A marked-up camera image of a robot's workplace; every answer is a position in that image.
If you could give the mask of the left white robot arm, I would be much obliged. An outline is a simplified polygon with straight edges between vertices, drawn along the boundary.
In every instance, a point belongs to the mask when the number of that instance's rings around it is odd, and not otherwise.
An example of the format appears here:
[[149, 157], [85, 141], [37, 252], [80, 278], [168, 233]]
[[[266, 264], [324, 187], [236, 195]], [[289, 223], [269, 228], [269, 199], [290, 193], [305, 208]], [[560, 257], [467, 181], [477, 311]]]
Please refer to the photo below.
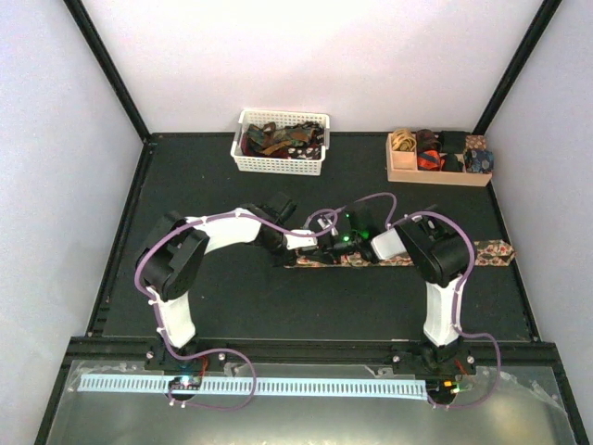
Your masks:
[[169, 341], [166, 358], [179, 370], [192, 368], [199, 348], [189, 290], [205, 255], [235, 244], [268, 250], [279, 264], [294, 259], [299, 248], [315, 248], [307, 229], [284, 228], [296, 203], [278, 193], [269, 201], [246, 204], [218, 215], [183, 217], [170, 212], [162, 217], [145, 241], [135, 265], [134, 283], [148, 296], [157, 314], [158, 333]]

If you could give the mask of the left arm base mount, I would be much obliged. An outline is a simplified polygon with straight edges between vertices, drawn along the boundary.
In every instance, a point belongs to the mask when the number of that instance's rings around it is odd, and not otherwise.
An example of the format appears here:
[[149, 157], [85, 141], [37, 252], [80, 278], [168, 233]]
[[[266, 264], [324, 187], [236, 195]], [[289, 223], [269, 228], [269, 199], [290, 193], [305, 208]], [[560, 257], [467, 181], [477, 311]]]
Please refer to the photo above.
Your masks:
[[171, 351], [160, 342], [152, 345], [145, 357], [147, 371], [164, 375], [198, 375], [204, 371], [219, 371], [233, 357], [228, 350], [206, 350], [196, 343]]

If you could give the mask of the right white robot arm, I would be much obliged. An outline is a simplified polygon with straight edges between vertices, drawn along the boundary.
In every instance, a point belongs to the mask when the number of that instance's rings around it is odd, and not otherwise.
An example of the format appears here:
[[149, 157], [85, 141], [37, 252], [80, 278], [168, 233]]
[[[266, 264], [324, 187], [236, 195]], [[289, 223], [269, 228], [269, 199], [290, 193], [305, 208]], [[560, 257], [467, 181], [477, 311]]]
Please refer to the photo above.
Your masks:
[[444, 373], [454, 362], [450, 347], [461, 336], [461, 300], [476, 253], [473, 242], [435, 207], [405, 216], [379, 233], [353, 228], [330, 240], [334, 258], [358, 253], [369, 262], [391, 261], [406, 254], [426, 287], [423, 334], [432, 344], [421, 351], [423, 367]]

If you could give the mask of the paisley patterned necktie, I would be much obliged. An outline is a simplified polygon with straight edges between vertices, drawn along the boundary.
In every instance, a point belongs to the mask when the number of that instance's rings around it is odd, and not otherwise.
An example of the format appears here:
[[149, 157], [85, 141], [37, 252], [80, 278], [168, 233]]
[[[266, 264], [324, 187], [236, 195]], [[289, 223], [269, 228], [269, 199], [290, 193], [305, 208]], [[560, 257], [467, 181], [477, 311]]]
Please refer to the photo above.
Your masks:
[[[476, 250], [475, 266], [507, 267], [511, 265], [516, 255], [513, 246], [502, 239], [475, 241], [474, 246]], [[286, 268], [364, 268], [375, 266], [411, 267], [413, 261], [406, 252], [376, 263], [364, 260], [359, 253], [353, 253], [342, 255], [336, 261], [330, 263], [301, 256], [296, 259], [294, 264], [286, 265]]]

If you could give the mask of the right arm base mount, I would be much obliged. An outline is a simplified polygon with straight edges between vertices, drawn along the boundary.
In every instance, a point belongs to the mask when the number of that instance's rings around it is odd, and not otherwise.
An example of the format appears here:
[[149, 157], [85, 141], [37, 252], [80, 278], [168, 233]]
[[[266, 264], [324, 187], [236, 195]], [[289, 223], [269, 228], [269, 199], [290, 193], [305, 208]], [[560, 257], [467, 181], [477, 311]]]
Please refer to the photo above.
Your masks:
[[407, 342], [391, 349], [393, 366], [403, 374], [447, 376], [474, 375], [467, 362], [470, 351], [462, 343], [437, 347], [426, 342]]

